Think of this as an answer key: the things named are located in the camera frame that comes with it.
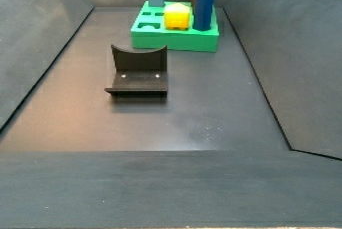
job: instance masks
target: green base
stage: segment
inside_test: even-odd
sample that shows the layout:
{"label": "green base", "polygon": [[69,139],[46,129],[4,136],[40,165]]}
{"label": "green base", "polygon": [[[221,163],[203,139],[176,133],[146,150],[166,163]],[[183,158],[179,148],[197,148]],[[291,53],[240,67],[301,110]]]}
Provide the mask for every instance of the green base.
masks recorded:
{"label": "green base", "polygon": [[162,7],[148,7],[148,2],[140,10],[130,28],[133,48],[160,48],[215,52],[217,48],[219,29],[215,9],[211,16],[211,29],[197,31],[192,29],[193,16],[189,16],[188,30],[168,30],[164,27]]}

